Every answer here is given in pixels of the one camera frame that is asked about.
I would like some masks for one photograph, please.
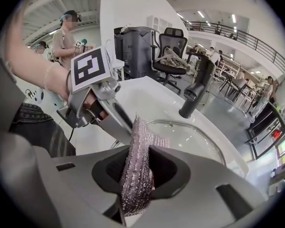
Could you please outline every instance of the bracelet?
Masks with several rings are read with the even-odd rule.
[[[67,92],[67,95],[70,95],[70,91],[68,90],[68,77],[71,75],[71,70],[69,70],[69,72],[67,73],[67,76],[66,76],[66,92]]]
[[[46,70],[45,75],[44,75],[43,86],[44,86],[44,89],[47,90],[47,91],[48,91],[48,87],[47,87],[47,76],[48,76],[48,73],[56,65],[59,65],[59,64],[53,63],[51,66],[49,66],[48,69]]]

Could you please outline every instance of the black mesh chair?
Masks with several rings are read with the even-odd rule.
[[[158,57],[162,57],[165,51],[165,48],[172,49],[179,57],[182,57],[182,53],[186,48],[188,39],[184,37],[184,33],[181,29],[178,28],[166,28],[163,34],[160,34],[160,53]],[[177,68],[172,66],[167,66],[161,64],[160,62],[155,63],[155,49],[157,46],[152,45],[152,60],[153,68],[166,74],[165,78],[158,78],[157,82],[163,82],[163,85],[169,84],[178,90],[178,95],[181,94],[181,89],[176,86],[176,83],[173,83],[169,80],[171,74],[173,75],[184,75],[186,70],[183,68]]]

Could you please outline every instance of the dark pants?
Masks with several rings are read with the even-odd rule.
[[[270,98],[269,102],[273,104],[275,101],[273,98]],[[266,126],[268,124],[270,124],[275,119],[275,117],[276,116],[272,111],[272,106],[267,103],[265,108],[261,111],[261,113],[255,119],[255,122],[250,124],[250,127],[256,126],[253,130],[254,130],[255,135],[257,135],[260,132],[262,132],[266,128]]]
[[[31,145],[45,148],[54,157],[76,155],[62,128],[39,106],[23,103],[10,127],[11,133],[26,138]]]

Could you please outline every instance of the faucet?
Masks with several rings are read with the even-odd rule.
[[[184,91],[186,101],[179,110],[179,114],[184,118],[191,117],[191,114],[203,98],[216,69],[216,66],[209,60],[209,58],[200,53],[189,52],[188,61],[192,55],[197,56],[200,59],[200,62],[194,83],[189,85]]]

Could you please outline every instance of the railing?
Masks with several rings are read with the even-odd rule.
[[[254,49],[268,60],[273,62],[274,65],[278,69],[280,69],[283,73],[285,73],[285,58],[279,54],[276,50],[274,50],[271,46],[261,41],[260,39],[247,34],[241,30],[235,30],[232,27],[219,25],[214,23],[206,22],[185,22],[184,24],[188,30],[202,31],[213,33],[221,36],[228,37],[230,39],[236,40],[246,46]]]

